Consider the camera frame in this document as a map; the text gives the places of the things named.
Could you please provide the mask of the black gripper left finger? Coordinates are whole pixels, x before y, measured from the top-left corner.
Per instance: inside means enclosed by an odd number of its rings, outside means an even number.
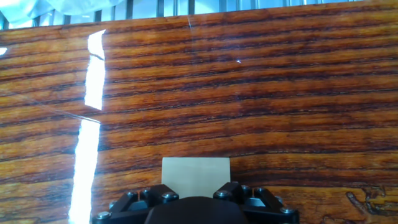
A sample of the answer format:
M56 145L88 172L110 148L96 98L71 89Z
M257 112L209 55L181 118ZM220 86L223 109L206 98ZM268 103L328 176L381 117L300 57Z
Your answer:
M107 211L94 215L92 224L144 224L154 207L178 199L179 194L164 184L127 192L110 203Z

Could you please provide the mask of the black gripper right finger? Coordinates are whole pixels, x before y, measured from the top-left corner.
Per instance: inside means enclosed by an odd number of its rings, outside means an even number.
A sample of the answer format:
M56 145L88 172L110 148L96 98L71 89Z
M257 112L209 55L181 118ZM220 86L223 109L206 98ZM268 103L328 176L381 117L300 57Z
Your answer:
M238 182L227 182L213 194L213 199L238 206L248 223L299 224L299 211L285 205L266 188L251 188Z

